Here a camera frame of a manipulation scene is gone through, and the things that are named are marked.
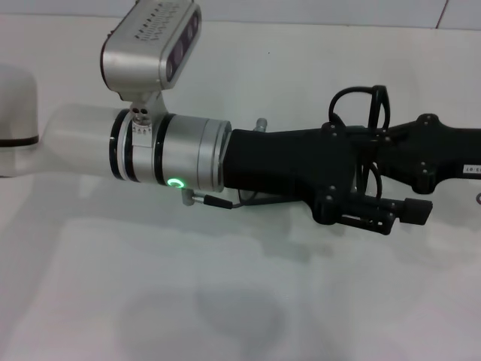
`green led ring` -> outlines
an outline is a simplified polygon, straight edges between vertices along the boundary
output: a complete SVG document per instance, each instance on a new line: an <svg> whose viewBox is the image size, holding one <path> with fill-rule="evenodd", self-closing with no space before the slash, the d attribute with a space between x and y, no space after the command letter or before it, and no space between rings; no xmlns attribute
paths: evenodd
<svg viewBox="0 0 481 361"><path fill-rule="evenodd" d="M184 188L186 186L184 182L177 178L169 179L167 185L173 188Z"/></svg>

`camera lens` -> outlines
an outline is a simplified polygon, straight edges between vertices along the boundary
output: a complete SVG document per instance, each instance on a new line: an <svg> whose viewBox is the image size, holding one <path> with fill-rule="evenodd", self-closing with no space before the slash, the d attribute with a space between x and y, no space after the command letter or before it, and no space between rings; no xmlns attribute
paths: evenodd
<svg viewBox="0 0 481 361"><path fill-rule="evenodd" d="M198 15L197 14L195 14L192 17L192 26L194 27L194 31L197 31L197 28L198 28Z"/></svg>
<svg viewBox="0 0 481 361"><path fill-rule="evenodd" d="M167 73L167 80L170 80L172 78L172 63L170 60L167 61L167 65L165 67L165 72Z"/></svg>
<svg viewBox="0 0 481 361"><path fill-rule="evenodd" d="M189 25L187 26L187 39L191 41L193 37L194 37L194 31L192 30L192 26Z"/></svg>
<svg viewBox="0 0 481 361"><path fill-rule="evenodd" d="M174 64L179 65L183 58L183 45L182 41L177 42L174 48Z"/></svg>

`white wall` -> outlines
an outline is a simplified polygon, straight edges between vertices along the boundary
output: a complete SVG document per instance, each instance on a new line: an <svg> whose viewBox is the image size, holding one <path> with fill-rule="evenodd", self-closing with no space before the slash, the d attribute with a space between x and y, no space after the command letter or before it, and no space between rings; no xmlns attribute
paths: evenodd
<svg viewBox="0 0 481 361"><path fill-rule="evenodd" d="M133 3L134 0L0 0L0 12L121 17ZM432 28L439 20L445 0L198 0L198 3L206 20Z"/></svg>
<svg viewBox="0 0 481 361"><path fill-rule="evenodd" d="M481 30L481 1L450 0L440 28Z"/></svg>

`black ring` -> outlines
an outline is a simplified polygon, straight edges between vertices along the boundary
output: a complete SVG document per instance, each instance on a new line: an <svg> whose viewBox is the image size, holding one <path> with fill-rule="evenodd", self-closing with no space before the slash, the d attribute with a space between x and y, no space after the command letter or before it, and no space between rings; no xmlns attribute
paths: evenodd
<svg viewBox="0 0 481 361"><path fill-rule="evenodd" d="M124 181L124 179L122 178L122 175L120 175L119 163L117 160L117 145L119 143L120 128L122 127L123 120L126 118L128 112L128 109L123 109L120 111L119 115L117 115L117 118L115 118L115 121L112 125L112 130L110 132L108 152L112 174L116 179L120 179L122 181Z"/></svg>
<svg viewBox="0 0 481 361"><path fill-rule="evenodd" d="M167 114L162 122L160 123L159 130L157 132L155 149L154 149L154 156L153 156L153 168L154 173L156 175L157 183L162 186L167 185L164 179L164 172L162 170L162 156L164 153L164 140L165 140L165 133L167 133L167 128L171 123L172 118L175 117L176 114Z"/></svg>
<svg viewBox="0 0 481 361"><path fill-rule="evenodd" d="M133 160L134 148L132 146L132 121L130 122L129 127L127 128L126 145L124 147L123 156L125 160L127 178L132 182L138 182L138 179L135 176L135 172L134 172L134 160Z"/></svg>
<svg viewBox="0 0 481 361"><path fill-rule="evenodd" d="M0 148L26 147L38 143L38 135L22 139L0 139Z"/></svg>

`camera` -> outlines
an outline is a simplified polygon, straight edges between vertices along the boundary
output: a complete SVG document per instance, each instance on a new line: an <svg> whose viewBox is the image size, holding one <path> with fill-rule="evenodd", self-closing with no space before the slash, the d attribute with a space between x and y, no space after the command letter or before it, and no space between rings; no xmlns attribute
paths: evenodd
<svg viewBox="0 0 481 361"><path fill-rule="evenodd" d="M201 9L190 0L138 0L101 51L107 87L127 102L172 88L201 31Z"/></svg>

